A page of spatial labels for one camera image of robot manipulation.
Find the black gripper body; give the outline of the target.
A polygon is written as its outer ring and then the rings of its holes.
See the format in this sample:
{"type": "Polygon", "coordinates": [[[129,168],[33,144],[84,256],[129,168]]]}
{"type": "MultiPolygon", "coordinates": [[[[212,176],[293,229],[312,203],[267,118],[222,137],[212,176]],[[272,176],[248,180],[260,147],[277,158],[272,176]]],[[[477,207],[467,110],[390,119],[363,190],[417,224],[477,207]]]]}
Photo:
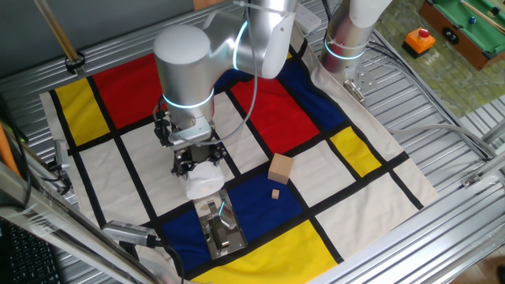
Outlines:
{"type": "Polygon", "coordinates": [[[192,168],[198,163],[208,160],[216,151],[216,145],[191,145],[175,152],[175,166],[192,168]]]}

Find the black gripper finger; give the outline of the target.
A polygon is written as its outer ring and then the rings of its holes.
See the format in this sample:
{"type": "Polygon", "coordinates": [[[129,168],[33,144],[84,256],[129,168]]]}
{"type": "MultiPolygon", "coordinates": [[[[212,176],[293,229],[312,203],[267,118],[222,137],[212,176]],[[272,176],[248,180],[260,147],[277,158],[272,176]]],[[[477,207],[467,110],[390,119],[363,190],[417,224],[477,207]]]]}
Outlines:
{"type": "Polygon", "coordinates": [[[218,166],[220,161],[227,156],[226,149],[221,146],[212,146],[211,147],[211,162],[218,166]]]}
{"type": "Polygon", "coordinates": [[[178,178],[185,176],[189,171],[188,164],[188,159],[184,158],[182,155],[176,155],[174,157],[171,173],[178,178]]]}

